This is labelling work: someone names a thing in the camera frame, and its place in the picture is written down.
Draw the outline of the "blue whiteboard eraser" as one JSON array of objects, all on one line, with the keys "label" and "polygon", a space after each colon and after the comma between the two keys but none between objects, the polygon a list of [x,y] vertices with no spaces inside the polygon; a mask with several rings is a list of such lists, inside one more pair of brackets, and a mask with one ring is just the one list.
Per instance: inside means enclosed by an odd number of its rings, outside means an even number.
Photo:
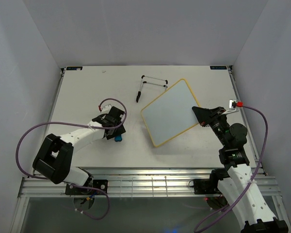
[{"label": "blue whiteboard eraser", "polygon": [[115,142],[121,142],[123,140],[122,135],[117,135],[114,140]]}]

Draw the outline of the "yellow framed whiteboard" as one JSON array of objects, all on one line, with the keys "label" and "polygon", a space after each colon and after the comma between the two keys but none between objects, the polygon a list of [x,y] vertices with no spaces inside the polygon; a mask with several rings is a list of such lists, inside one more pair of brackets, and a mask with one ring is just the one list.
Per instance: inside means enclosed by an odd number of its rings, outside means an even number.
[{"label": "yellow framed whiteboard", "polygon": [[198,125],[193,107],[199,107],[186,79],[180,79],[141,110],[153,146],[160,147]]}]

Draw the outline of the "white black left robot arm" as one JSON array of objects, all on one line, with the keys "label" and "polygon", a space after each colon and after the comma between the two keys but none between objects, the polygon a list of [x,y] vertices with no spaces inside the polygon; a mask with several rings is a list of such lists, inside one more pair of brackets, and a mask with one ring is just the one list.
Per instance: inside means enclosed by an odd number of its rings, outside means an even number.
[{"label": "white black left robot arm", "polygon": [[33,169],[54,184],[73,183],[83,194],[93,189],[92,176],[85,170],[71,165],[74,153],[101,139],[121,141],[126,132],[122,120],[125,112],[106,105],[101,115],[93,118],[88,127],[56,136],[52,133],[44,139],[34,161]]}]

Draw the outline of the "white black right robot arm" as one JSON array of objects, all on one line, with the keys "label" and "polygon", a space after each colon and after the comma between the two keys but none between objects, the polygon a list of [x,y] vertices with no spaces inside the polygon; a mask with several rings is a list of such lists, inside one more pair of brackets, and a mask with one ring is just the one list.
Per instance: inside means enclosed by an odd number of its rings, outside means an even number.
[{"label": "white black right robot arm", "polygon": [[287,233],[287,223],[277,219],[255,181],[257,171],[251,170],[244,150],[247,128],[240,123],[230,125],[227,122],[227,114],[242,105],[242,102],[232,102],[228,111],[223,107],[192,107],[198,123],[202,127],[211,127],[223,145],[219,158],[224,165],[224,168],[214,169],[206,181],[195,180],[195,189],[221,193],[228,205],[220,211],[224,215],[232,211],[242,233]]}]

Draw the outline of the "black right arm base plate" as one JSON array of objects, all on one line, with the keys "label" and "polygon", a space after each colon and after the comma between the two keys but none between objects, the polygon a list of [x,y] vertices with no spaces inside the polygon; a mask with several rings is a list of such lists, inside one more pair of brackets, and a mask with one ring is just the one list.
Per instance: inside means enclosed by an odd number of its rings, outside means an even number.
[{"label": "black right arm base plate", "polygon": [[217,183],[210,179],[193,179],[188,186],[194,190],[194,194],[220,194]]}]

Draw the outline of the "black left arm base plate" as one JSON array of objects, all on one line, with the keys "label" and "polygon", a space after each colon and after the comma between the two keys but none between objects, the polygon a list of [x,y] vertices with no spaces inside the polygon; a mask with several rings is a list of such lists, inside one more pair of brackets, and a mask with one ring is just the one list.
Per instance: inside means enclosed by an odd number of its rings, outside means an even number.
[{"label": "black left arm base plate", "polygon": [[107,193],[108,180],[91,180],[87,181],[83,188],[67,184],[65,194],[70,196],[91,196],[103,195],[101,191]]}]

